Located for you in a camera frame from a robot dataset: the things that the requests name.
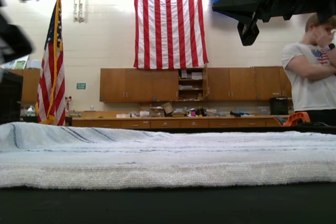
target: white t-shirt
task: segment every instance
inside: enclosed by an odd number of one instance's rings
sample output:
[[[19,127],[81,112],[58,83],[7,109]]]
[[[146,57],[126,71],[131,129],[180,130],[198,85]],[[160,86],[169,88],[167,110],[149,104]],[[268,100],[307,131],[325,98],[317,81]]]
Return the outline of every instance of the white t-shirt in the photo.
[[[330,65],[328,55],[319,47],[300,43],[287,45],[282,51],[282,66],[292,85],[295,111],[336,109],[336,76],[312,81],[286,69],[296,56],[304,55],[310,64]]]

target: folded blanket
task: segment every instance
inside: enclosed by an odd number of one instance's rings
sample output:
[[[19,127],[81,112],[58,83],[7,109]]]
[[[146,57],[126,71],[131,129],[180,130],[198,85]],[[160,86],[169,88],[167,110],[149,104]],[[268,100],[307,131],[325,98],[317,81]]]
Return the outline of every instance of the folded blanket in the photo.
[[[122,189],[336,181],[336,136],[0,125],[0,187]]]

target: american flag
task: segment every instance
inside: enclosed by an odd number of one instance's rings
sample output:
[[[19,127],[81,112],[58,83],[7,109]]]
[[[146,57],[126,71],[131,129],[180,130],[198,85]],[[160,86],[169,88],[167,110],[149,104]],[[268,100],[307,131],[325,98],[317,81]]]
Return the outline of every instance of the american flag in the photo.
[[[327,52],[323,50],[312,50],[313,55],[317,58],[319,64],[321,65],[329,65],[330,59]]]
[[[57,0],[44,46],[37,93],[38,122],[65,125],[65,74],[63,64],[61,0]]]
[[[135,68],[181,69],[208,63],[202,0],[134,0]]]

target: black pants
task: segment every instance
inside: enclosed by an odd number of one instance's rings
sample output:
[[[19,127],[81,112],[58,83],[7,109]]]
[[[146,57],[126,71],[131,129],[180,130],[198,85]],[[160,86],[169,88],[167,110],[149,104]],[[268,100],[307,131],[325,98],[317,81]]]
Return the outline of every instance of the black pants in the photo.
[[[329,126],[336,126],[336,110],[309,110],[307,112],[312,123],[325,123]]]

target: green sign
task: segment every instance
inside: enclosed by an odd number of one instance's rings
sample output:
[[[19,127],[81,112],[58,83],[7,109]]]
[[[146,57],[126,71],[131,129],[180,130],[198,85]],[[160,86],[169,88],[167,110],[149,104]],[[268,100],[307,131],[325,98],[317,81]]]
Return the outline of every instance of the green sign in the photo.
[[[86,83],[78,83],[77,89],[86,89]]]

